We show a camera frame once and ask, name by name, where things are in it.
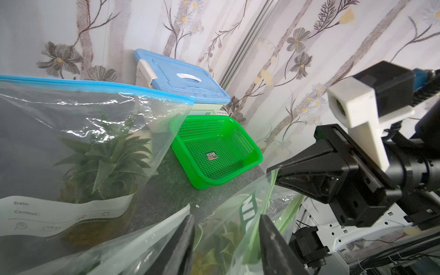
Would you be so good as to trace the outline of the green zip bag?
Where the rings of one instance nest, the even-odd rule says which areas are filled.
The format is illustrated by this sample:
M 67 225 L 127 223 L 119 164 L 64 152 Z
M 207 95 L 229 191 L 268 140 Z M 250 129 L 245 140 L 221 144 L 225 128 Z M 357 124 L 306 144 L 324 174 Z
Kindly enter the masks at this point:
M 267 215 L 284 241 L 304 195 L 275 185 L 272 174 L 256 179 L 219 206 L 195 230 L 193 275 L 262 275 L 259 220 Z

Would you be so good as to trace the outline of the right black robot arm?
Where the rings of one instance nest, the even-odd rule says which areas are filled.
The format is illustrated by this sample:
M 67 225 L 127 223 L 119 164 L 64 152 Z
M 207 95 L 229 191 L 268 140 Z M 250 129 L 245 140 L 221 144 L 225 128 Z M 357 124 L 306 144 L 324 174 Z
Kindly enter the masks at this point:
M 393 205 L 408 222 L 440 215 L 422 196 L 440 188 L 440 108 L 404 137 L 401 123 L 439 94 L 440 73 L 381 62 L 327 90 L 336 124 L 318 126 L 315 143 L 273 166 L 276 184 L 328 204 L 342 226 L 367 228 Z

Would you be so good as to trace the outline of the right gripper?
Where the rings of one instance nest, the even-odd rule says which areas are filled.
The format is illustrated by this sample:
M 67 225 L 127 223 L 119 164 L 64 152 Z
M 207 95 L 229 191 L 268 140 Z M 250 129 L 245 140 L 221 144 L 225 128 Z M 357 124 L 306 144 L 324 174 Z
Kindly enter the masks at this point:
M 330 204 L 343 226 L 371 227 L 402 190 L 339 125 L 317 126 L 316 143 L 267 168 L 276 184 Z

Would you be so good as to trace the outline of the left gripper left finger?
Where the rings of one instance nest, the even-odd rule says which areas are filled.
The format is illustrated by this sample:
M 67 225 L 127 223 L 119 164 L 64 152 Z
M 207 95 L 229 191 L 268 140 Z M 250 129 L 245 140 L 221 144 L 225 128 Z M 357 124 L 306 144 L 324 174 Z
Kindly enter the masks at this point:
M 195 240 L 195 218 L 187 215 L 145 275 L 189 275 Z

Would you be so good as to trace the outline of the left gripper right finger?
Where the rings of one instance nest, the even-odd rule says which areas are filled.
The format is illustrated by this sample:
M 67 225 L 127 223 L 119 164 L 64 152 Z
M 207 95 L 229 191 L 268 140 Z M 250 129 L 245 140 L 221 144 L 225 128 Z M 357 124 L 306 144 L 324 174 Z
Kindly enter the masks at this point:
M 262 268 L 265 275 L 308 275 L 308 271 L 267 215 L 259 221 Z

